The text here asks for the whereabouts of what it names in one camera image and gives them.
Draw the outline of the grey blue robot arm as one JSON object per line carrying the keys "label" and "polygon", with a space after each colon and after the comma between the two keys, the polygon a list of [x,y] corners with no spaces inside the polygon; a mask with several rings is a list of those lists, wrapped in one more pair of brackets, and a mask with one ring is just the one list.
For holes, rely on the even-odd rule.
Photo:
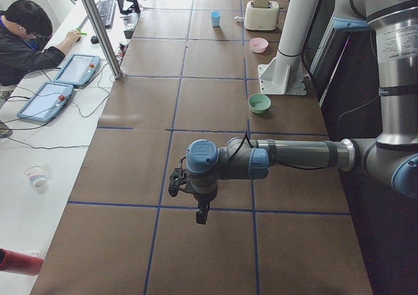
{"label": "grey blue robot arm", "polygon": [[335,0],[337,29],[376,34],[382,132],[375,139],[331,141],[233,138],[224,147],[197,140],[169,193],[192,194],[204,224],[221,179],[263,179],[274,165],[303,170],[361,169],[400,194],[417,196],[417,0]]}

